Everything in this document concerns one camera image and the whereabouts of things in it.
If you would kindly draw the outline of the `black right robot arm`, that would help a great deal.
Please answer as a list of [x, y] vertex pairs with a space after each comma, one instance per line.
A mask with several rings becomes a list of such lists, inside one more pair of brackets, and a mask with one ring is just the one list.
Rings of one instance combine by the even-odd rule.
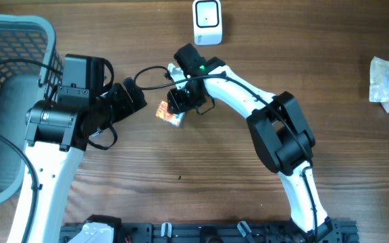
[[168, 69], [174, 88], [167, 95], [167, 110], [198, 110], [210, 98], [243, 116], [259, 160], [282, 182], [292, 222], [306, 241], [320, 242], [328, 234], [330, 218], [313, 176], [315, 137], [296, 98], [253, 86], [221, 59], [202, 57], [192, 44], [178, 49], [174, 59], [178, 67]]

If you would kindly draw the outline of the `orange packaged item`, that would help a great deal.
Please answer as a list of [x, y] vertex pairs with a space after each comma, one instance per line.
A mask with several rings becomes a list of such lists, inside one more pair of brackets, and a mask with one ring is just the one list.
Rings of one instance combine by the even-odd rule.
[[179, 127], [182, 123], [185, 113], [169, 113], [167, 111], [167, 107], [168, 103], [166, 101], [161, 101], [155, 114], [156, 118], [162, 119], [163, 121], [175, 127]]

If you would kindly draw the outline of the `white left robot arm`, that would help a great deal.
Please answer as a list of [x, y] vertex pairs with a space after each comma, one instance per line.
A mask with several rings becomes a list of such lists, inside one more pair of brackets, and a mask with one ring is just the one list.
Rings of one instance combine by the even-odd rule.
[[102, 57], [66, 55], [62, 80], [26, 114], [24, 181], [8, 242], [57, 242], [68, 192], [90, 137], [146, 106], [131, 79], [105, 81], [113, 71]]

